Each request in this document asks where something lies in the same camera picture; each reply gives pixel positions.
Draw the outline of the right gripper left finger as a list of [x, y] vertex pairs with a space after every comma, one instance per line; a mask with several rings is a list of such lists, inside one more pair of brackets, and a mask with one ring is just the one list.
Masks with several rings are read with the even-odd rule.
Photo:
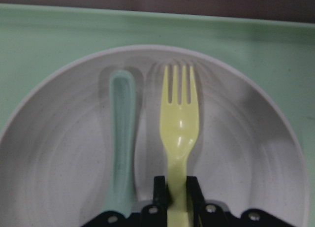
[[152, 204], [163, 212], [167, 212], [171, 197], [165, 176], [154, 177]]

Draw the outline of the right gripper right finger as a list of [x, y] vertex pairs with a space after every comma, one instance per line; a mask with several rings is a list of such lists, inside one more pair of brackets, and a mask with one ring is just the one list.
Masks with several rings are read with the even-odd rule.
[[192, 227], [202, 227], [201, 213], [205, 204], [205, 198], [197, 177], [187, 176], [186, 193], [189, 223]]

